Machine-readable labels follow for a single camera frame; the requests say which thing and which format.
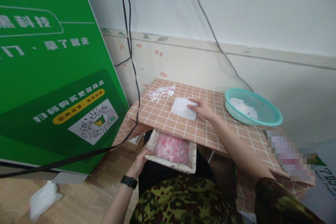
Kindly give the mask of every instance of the wristwatch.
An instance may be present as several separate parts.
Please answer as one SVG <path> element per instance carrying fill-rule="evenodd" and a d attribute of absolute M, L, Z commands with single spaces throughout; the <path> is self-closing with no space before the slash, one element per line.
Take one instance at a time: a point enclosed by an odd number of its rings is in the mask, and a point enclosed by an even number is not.
<path fill-rule="evenodd" d="M 135 189 L 137 187 L 137 184 L 138 184 L 138 182 L 134 178 L 127 177 L 126 175 L 123 176 L 120 183 L 123 183 L 123 184 L 125 184 L 129 187 L 132 187 L 133 189 Z"/>

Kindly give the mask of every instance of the teal plastic basket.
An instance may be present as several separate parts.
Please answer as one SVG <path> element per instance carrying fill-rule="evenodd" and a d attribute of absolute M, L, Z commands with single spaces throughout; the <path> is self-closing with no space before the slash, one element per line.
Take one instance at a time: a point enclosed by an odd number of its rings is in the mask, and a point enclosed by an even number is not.
<path fill-rule="evenodd" d="M 253 107 L 258 113 L 259 120 L 255 120 L 240 112 L 230 102 L 231 98 L 241 99 L 245 102 L 245 104 Z M 265 125 L 275 127 L 280 125 L 283 121 L 282 114 L 277 107 L 264 97 L 245 89 L 229 89 L 226 91 L 225 107 L 230 115 L 232 115 L 235 119 L 248 125 Z"/>

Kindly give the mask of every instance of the checkered tablecloth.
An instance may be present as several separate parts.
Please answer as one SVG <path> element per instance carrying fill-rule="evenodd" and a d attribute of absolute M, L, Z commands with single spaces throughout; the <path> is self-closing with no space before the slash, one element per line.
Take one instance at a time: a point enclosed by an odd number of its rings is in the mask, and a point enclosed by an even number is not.
<path fill-rule="evenodd" d="M 152 102 L 148 93 L 159 87 L 176 85 L 175 94 L 171 97 L 161 97 L 159 102 Z M 145 133 L 147 130 L 156 128 L 173 134 L 180 138 L 209 147 L 221 155 L 230 157 L 224 145 L 215 134 L 211 124 L 202 116 L 196 120 L 189 120 L 170 113 L 171 107 L 177 97 L 195 97 L 206 100 L 215 114 L 222 118 L 230 129 L 238 137 L 250 146 L 260 157 L 265 166 L 277 175 L 277 178 L 285 187 L 296 196 L 304 194 L 314 186 L 314 182 L 292 182 L 278 161 L 272 155 L 271 148 L 267 146 L 265 130 L 282 130 L 280 127 L 250 126 L 234 119 L 225 108 L 225 96 L 223 93 L 188 86 L 177 82 L 156 79 L 140 97 L 139 124 L 133 131 L 131 138 Z M 121 143 L 129 131 L 135 126 L 138 102 L 134 103 L 126 114 L 113 146 Z M 254 190 L 245 183 L 246 179 L 237 173 L 237 208 L 239 211 L 254 212 Z"/>

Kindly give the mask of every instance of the black cable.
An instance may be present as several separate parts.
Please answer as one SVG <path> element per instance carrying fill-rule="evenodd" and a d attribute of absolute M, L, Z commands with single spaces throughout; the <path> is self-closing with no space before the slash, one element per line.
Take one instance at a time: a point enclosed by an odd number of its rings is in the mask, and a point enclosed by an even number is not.
<path fill-rule="evenodd" d="M 138 85 L 138 81 L 137 81 L 137 73 L 135 71 L 135 66 L 134 66 L 133 58 L 132 58 L 133 47 L 132 47 L 132 40 L 131 40 L 131 38 L 132 38 L 131 37 L 131 2 L 130 2 L 130 0 L 128 0 L 128 2 L 129 2 L 129 9 L 130 9 L 129 10 L 129 16 L 130 16 L 129 17 L 129 37 L 128 37 L 128 28 L 127 28 L 127 17 L 126 17 L 125 2 L 124 2 L 124 0 L 122 0 L 122 2 L 123 2 L 123 8 L 124 8 L 124 17 L 125 17 L 125 25 L 126 25 L 126 33 L 127 33 L 127 45 L 128 45 L 128 50 L 129 50 L 129 54 L 130 54 L 129 59 L 132 60 L 132 65 L 133 65 L 133 70 L 134 70 L 134 75 L 135 75 L 135 83 L 136 83 L 136 86 L 137 86 L 136 88 L 138 90 L 138 99 L 139 99 L 138 112 L 137 112 L 137 115 L 136 115 L 135 126 L 127 134 L 127 136 L 125 137 L 125 139 L 120 144 L 118 144 L 116 146 L 106 147 L 106 148 L 103 148 L 103 149 L 97 149 L 97 150 L 86 152 L 86 153 L 79 154 L 79 155 L 76 155 L 76 156 L 68 157 L 66 159 L 62 159 L 60 161 L 56 161 L 56 162 L 53 162 L 53 163 L 50 163 L 50 164 L 45 164 L 43 166 L 29 168 L 29 169 L 23 170 L 23 171 L 18 171 L 18 172 L 14 172 L 14 173 L 0 174 L 0 179 L 7 178 L 7 177 L 14 177 L 14 176 L 19 176 L 19 175 L 24 175 L 24 174 L 29 174 L 29 173 L 35 173 L 35 172 L 44 172 L 44 171 L 47 172 L 47 171 L 49 171 L 51 169 L 55 169 L 55 168 L 58 168 L 60 166 L 68 165 L 68 164 L 71 164 L 71 163 L 75 163 L 75 162 L 81 161 L 83 159 L 91 158 L 93 156 L 96 156 L 96 155 L 99 155 L 99 154 L 111 151 L 111 150 L 117 148 L 118 146 L 124 144 L 129 139 L 129 137 L 133 133 L 134 129 L 138 126 L 138 123 L 139 123 L 139 110 L 140 110 L 140 90 L 139 90 L 139 85 Z"/>
<path fill-rule="evenodd" d="M 128 0 L 128 6 L 129 6 L 129 21 L 128 21 L 128 28 L 127 28 L 127 17 L 126 17 L 126 8 L 125 8 L 125 1 L 122 0 L 122 7 L 124 8 L 124 18 L 125 18 L 125 24 L 126 24 L 126 35 L 127 35 L 127 45 L 128 45 L 128 50 L 129 50 L 129 58 L 124 60 L 123 62 L 114 65 L 115 67 L 120 66 L 122 63 L 125 63 L 126 61 L 128 61 L 129 59 L 132 58 L 132 53 L 133 53 L 133 45 L 132 43 L 130 43 L 130 41 L 132 41 L 132 36 L 131 36 L 131 1 Z"/>
<path fill-rule="evenodd" d="M 216 41 L 216 43 L 217 43 L 217 45 L 218 45 L 219 50 L 224 54 L 225 58 L 228 60 L 230 66 L 231 66 L 232 69 L 234 70 L 234 72 L 235 72 L 235 74 L 237 75 L 237 77 L 238 77 L 242 82 L 244 82 L 244 83 L 249 87 L 249 89 L 251 89 L 252 92 L 254 92 L 254 90 L 251 88 L 251 86 L 239 76 L 239 74 L 237 73 L 235 67 L 232 65 L 231 61 L 229 60 L 228 56 L 227 56 L 226 53 L 222 50 L 222 48 L 221 48 L 221 46 L 219 45 L 219 42 L 218 42 L 218 40 L 217 40 L 217 38 L 216 38 L 216 35 L 215 35 L 214 31 L 213 31 L 213 28 L 212 28 L 212 26 L 211 26 L 211 24 L 210 24 L 210 21 L 209 21 L 209 19 L 208 19 L 208 16 L 207 16 L 207 14 L 205 13 L 205 11 L 204 11 L 204 9 L 203 9 L 201 3 L 200 3 L 200 0 L 197 0 L 197 2 L 198 2 L 199 7 L 201 8 L 201 10 L 202 10 L 202 12 L 203 12 L 203 14 L 204 14 L 204 17 L 205 17 L 206 21 L 208 22 L 208 25 L 209 25 L 210 30 L 211 30 L 211 32 L 212 32 L 212 35 L 213 35 L 213 37 L 214 37 L 214 39 L 215 39 L 215 41 Z"/>

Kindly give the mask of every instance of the wooden floor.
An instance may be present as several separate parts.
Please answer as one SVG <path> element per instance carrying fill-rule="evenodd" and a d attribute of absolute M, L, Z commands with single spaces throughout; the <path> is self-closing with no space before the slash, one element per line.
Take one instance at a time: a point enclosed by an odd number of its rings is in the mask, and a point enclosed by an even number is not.
<path fill-rule="evenodd" d="M 59 185 L 63 197 L 43 213 L 36 223 L 100 223 L 117 192 L 121 178 L 141 148 L 142 142 L 138 146 L 125 143 L 107 153 L 83 184 Z M 199 150 L 206 158 L 210 156 L 211 151 L 206 147 L 200 146 Z M 235 196 L 232 164 L 230 159 L 218 154 L 214 154 L 210 162 L 220 189 Z M 32 223 L 29 218 L 29 198 L 45 183 L 38 180 L 1 179 L 0 223 Z M 129 222 L 138 199 L 139 191 L 136 189 L 125 223 Z"/>

